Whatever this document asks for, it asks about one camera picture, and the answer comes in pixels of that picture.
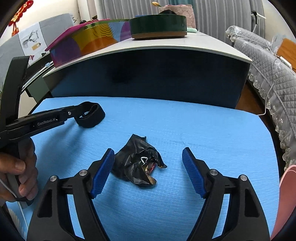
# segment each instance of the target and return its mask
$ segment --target blue foam mat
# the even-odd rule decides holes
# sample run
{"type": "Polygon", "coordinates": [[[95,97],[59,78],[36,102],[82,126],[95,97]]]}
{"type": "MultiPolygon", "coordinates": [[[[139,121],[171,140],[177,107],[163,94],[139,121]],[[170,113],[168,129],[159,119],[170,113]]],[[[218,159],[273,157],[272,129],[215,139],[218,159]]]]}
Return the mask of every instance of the blue foam mat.
{"type": "MultiPolygon", "coordinates": [[[[109,97],[46,99],[35,112],[84,101],[98,102],[104,109],[106,117],[99,125],[84,129],[69,119],[33,137],[40,189],[51,175],[73,176],[101,159],[108,148],[118,152],[132,134],[147,136],[168,166],[153,171],[154,188],[138,188],[109,175],[94,206],[111,241],[187,239],[204,200],[195,193],[182,163],[185,147],[223,175],[246,174],[272,232],[279,201],[278,167],[270,133],[258,116],[200,104],[109,97]]],[[[28,221],[35,204],[25,209],[28,221]]],[[[15,204],[9,205],[17,212],[15,204]]],[[[72,196],[69,205],[75,233],[83,237],[72,196]]],[[[214,236],[222,232],[227,207],[228,197],[214,236]]]]}

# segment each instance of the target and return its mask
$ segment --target quilted cover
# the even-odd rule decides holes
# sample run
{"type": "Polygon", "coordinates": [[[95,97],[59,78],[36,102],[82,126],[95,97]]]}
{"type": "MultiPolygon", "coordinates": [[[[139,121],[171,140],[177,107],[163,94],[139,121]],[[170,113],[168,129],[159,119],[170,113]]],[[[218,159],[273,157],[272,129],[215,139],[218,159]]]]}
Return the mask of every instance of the quilted cover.
{"type": "Polygon", "coordinates": [[[285,150],[286,170],[296,164],[296,73],[270,50],[246,39],[237,38],[234,47],[253,60],[248,77],[261,97],[266,99],[270,91],[266,108],[279,133],[281,148],[285,150]]]}
{"type": "Polygon", "coordinates": [[[271,48],[271,43],[259,35],[252,33],[244,28],[232,25],[226,30],[226,35],[230,38],[231,42],[235,42],[237,38],[244,38],[253,44],[258,44],[263,48],[271,48]]]}

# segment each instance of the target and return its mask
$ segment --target black strap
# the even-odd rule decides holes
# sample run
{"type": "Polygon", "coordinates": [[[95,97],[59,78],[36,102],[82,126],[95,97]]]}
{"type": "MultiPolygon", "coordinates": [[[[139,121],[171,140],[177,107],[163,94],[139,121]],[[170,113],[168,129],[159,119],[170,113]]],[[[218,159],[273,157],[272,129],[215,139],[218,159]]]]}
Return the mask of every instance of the black strap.
{"type": "Polygon", "coordinates": [[[88,112],[82,116],[74,117],[79,126],[84,128],[92,128],[105,118],[105,112],[98,103],[86,101],[80,105],[83,106],[84,110],[88,110],[88,112]]]}

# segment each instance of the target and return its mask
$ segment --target red decoration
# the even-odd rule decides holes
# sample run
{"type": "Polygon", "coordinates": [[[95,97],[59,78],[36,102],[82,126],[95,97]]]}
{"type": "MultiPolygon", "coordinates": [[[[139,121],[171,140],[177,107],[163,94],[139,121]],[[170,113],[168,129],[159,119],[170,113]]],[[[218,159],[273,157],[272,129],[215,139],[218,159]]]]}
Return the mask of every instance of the red decoration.
{"type": "Polygon", "coordinates": [[[9,22],[8,26],[13,25],[11,36],[16,35],[19,32],[16,22],[20,20],[23,12],[27,11],[27,9],[32,6],[33,2],[33,0],[26,1],[25,4],[21,6],[21,8],[17,11],[17,13],[13,16],[12,20],[9,22]]]}

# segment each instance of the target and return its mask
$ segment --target human hand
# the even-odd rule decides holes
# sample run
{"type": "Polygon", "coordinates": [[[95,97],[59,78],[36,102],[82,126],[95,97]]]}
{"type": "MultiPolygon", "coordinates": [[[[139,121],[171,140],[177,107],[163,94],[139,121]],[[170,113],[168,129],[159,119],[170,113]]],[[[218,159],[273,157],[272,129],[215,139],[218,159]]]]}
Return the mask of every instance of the human hand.
{"type": "MultiPolygon", "coordinates": [[[[0,153],[0,178],[7,185],[6,173],[19,175],[19,193],[22,197],[32,200],[38,193],[37,176],[38,170],[35,167],[37,156],[35,145],[30,138],[25,147],[26,158],[24,161],[9,154],[0,153]]],[[[0,183],[0,199],[15,202],[14,196],[0,183]]]]}

